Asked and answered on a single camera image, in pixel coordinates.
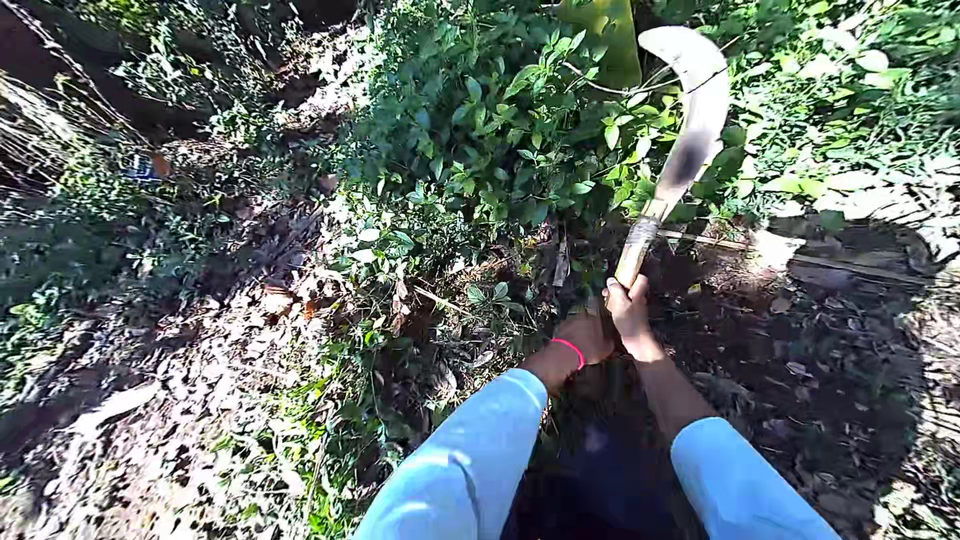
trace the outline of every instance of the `shrub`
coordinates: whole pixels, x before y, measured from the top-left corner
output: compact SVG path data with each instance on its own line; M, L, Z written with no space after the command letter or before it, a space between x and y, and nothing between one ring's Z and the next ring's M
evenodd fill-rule
M676 96L604 101L615 94L588 81L606 51L585 32L531 2L419 2L395 6L374 39L382 60L346 168L377 193L493 226L649 198L644 157L676 137Z

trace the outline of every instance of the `dirt ground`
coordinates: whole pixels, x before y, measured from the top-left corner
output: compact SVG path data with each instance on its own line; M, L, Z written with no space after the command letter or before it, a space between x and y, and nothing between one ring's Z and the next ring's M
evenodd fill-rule
M876 246L863 237L880 234L879 245L892 254L884 257L886 267L904 271L907 250L890 247L887 232L864 227L828 235L827 244L865 253ZM66 389L60 395L74 388L81 396L111 396L101 408L113 407L112 414L91 419L86 398L67 400L67 408L29 417L46 423L25 431L29 436L19 444L5 441L5 458L18 459L29 481L28 489L3 499L0 537L239 536L222 516L243 511L232 505L238 493L231 491L242 488L225 489L220 482L237 474L238 465L218 454L217 444L226 433L265 427L271 420L257 400L301 383L285 351L296 347L298 336L316 335L326 324L323 317L304 317L304 311L325 309L348 294L308 255L321 253L332 231L335 224L321 209L300 207L285 223L254 235L261 242L255 247L260 265L234 276L222 296L185 306L149 328L102 323L78 329L80 345L55 385ZM824 240L821 235L807 241L801 252L819 253ZM554 241L541 238L541 248L556 252ZM466 273L500 280L514 272L502 254L491 259L489 268ZM948 480L937 480L931 469L960 463L960 315L948 290L784 263L778 268L769 254L661 242L644 267L655 333L718 411L845 538L896 537L895 522L912 519L903 517L903 498L951 515L955 506L936 503ZM576 273L570 279L576 281ZM524 286L530 283L540 289L541 302L563 296L542 280ZM430 353L421 347L423 354L454 358L456 351L438 338L434 305L419 303L404 331L435 348ZM506 345L496 346L503 354ZM496 370L485 370L498 362L482 365L493 355L481 353L473 362L437 362L441 371L419 379L431 376L468 393L495 376ZM653 449L656 470L668 472L631 373L620 358L579 375L569 399L552 406L532 470L549 466L558 448L578 444L584 418L610 417L619 419L612 425ZM398 374L384 371L381 377L396 379L389 392L379 386L395 399L415 401L419 395L417 388L402 387L406 379ZM86 393L76 390L84 381ZM410 408L421 411L415 416L423 433L410 436L407 450L440 420L431 419L422 404ZM932 455L941 460L931 462ZM375 453L360 459L376 460ZM367 470L370 487L355 494L358 504L369 500L387 472ZM657 481L671 478L658 474ZM275 501L286 493L252 495ZM685 537L696 537L695 519L682 501L671 501L669 510L686 520ZM299 537L306 533L301 527L290 520L259 534Z

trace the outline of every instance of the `machete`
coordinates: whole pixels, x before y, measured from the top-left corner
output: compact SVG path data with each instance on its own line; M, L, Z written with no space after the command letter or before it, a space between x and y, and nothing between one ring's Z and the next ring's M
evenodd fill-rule
M700 33L684 26L661 26L640 34L637 42L665 61L680 78L684 123L660 172L654 198L630 228L616 265L614 276L627 289L634 284L660 224L723 148L720 132L730 102L727 60Z

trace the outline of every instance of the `light blue sleeve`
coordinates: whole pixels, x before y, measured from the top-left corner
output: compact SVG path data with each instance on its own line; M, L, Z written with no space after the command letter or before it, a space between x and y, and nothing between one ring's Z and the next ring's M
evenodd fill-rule
M723 418L683 428L670 459L710 540L840 538Z
M353 538L498 539L545 407L526 370L481 388L390 475Z

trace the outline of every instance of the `pink wristband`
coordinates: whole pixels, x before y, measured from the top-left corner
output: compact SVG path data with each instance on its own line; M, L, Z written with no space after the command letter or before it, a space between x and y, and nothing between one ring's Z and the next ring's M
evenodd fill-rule
M557 342L557 343L563 343L564 345L566 345L566 346L569 347L570 349L573 349L573 352L576 353L577 356L580 357L580 365L577 366L577 370L578 370L578 371L584 369L584 366L587 365L587 359L584 358L584 354L580 351L580 349L579 349L576 345L570 343L569 341L567 341L567 340L565 340L565 339L560 339L559 337L554 337L554 338L551 339L550 341L555 341L555 342Z

